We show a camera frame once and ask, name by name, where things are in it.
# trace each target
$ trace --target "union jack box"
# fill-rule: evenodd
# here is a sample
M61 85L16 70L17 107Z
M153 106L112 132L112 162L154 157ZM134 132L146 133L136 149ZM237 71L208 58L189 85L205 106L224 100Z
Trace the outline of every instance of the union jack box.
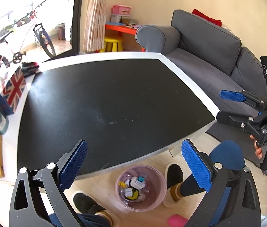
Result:
M14 114L26 86L20 65L8 67L3 79L0 86L0 108L5 115Z

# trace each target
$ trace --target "bolt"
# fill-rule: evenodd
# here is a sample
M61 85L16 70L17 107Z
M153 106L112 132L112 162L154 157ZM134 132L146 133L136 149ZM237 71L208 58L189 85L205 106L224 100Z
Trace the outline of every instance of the bolt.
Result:
M249 172L250 172L250 169L249 169L249 167L247 167L247 166L244 166L243 170L244 170L244 172L246 172L246 173L249 173Z
M216 163L214 163L214 167L216 168L216 169L222 169L222 164L221 163L219 163L219 162L216 162Z
M47 169L49 169L49 170L54 169L55 166L56 166L55 163L49 163L49 164L47 165Z
M22 167L19 172L21 174L24 174L26 171L27 171L27 168L26 167Z

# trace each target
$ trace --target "yellow stool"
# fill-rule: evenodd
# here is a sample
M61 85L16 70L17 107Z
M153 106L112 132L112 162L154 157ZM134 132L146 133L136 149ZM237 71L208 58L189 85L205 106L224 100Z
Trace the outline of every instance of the yellow stool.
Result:
M104 39L104 49L100 50L102 52L120 52L123 51L123 38L119 36L105 36Z

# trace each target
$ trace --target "curtain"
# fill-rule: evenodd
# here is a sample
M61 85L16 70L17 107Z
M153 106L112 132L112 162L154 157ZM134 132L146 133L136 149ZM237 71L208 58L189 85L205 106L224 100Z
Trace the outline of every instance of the curtain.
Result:
M104 48L106 0L90 0L86 16L83 49L93 52Z

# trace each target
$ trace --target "union jack flag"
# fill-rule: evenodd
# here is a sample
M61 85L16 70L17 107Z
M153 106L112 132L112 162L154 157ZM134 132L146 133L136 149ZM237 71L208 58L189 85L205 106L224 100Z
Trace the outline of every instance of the union jack flag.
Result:
M19 67L6 85L2 86L2 96L6 99L9 106L16 111L22 91L26 86L26 81L21 68Z

